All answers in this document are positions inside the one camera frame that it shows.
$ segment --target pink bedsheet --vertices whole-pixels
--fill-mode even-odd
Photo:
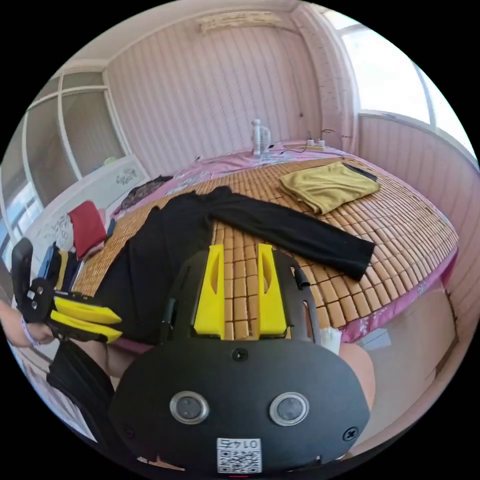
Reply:
[[[301,142],[288,142],[289,144],[295,144]],[[324,151],[313,151],[306,150],[304,152],[297,151],[282,151],[285,149],[284,144],[278,143],[271,150],[268,155],[263,159],[258,160],[253,158],[251,153],[241,153],[236,155],[229,155],[225,157],[215,158],[211,160],[199,161],[192,165],[189,168],[179,171],[175,174],[172,180],[169,180],[164,185],[162,185],[158,190],[153,192],[148,197],[144,198],[142,201],[134,205],[127,211],[122,211],[117,215],[112,215],[113,218],[120,218],[127,212],[132,212],[135,209],[145,205],[149,202],[157,200],[165,195],[170,195],[174,192],[183,190],[186,187],[195,185],[201,182],[205,182],[210,179],[215,179],[218,177],[223,177],[225,175],[230,175],[234,172],[239,172],[242,170],[248,170],[252,168],[262,167],[265,165],[278,164],[283,162],[304,162],[306,160],[318,159],[321,157],[332,158],[332,157],[350,157],[354,158],[364,164],[394,178],[396,182],[401,183],[406,188],[421,196],[425,203],[427,203],[434,211],[436,211],[442,219],[452,227],[450,221],[445,217],[445,215],[435,207],[427,198],[423,197],[417,190],[412,188],[410,185],[395,177],[391,173],[386,172],[385,170],[379,168],[372,163],[352,155],[350,153],[343,152],[341,150],[336,150],[334,148],[327,148]],[[455,261],[458,255],[458,246],[450,252],[449,256],[433,271],[426,279],[420,282],[416,288],[408,291],[401,297],[393,300],[385,307],[375,311],[374,313],[359,318],[350,322],[348,325],[341,329],[342,337],[341,341],[344,343],[353,343],[357,340],[360,340],[362,337],[368,333],[376,330],[390,320],[392,320],[396,315],[403,312],[408,308],[420,295],[423,295],[428,290],[437,287],[438,285],[445,285],[450,278],[452,270],[455,266]],[[145,352],[151,347],[148,345],[141,345],[124,338],[119,338],[116,343],[128,350],[135,352]]]

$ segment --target small white fan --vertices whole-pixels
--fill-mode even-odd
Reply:
[[[266,126],[260,125],[260,120],[257,118],[251,123],[253,134],[253,156],[255,158],[260,158],[262,154],[269,151],[269,146],[271,145],[272,137],[270,135],[270,130]]]

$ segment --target electrical cord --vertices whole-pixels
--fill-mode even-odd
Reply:
[[[338,136],[338,139],[340,140],[340,145],[342,145],[342,137],[335,130],[332,130],[331,128],[325,128],[320,132],[320,140],[324,139],[324,133],[325,132],[336,134]],[[303,147],[302,150],[295,150],[295,149],[287,148],[286,150],[281,151],[280,155],[284,154],[285,152],[295,152],[297,154],[302,154],[303,152],[305,152],[307,150],[307,148],[309,146],[309,140],[312,140],[312,134],[310,132],[308,132],[308,139],[307,139],[307,141],[305,143],[305,146]],[[340,156],[341,156],[342,160],[345,160],[345,156],[343,155],[343,153]]]

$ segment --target red cloth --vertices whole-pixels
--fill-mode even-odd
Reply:
[[[73,245],[81,260],[90,249],[107,238],[104,223],[91,200],[84,201],[68,213],[73,225]]]

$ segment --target yellow towel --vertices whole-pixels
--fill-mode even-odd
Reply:
[[[280,177],[280,185],[316,214],[327,214],[380,188],[379,183],[350,170],[341,161],[289,173]]]
[[[60,272],[58,274],[58,280],[56,281],[55,290],[61,290],[64,283],[65,269],[67,268],[67,262],[69,261],[69,253],[64,250],[59,250],[61,257]]]

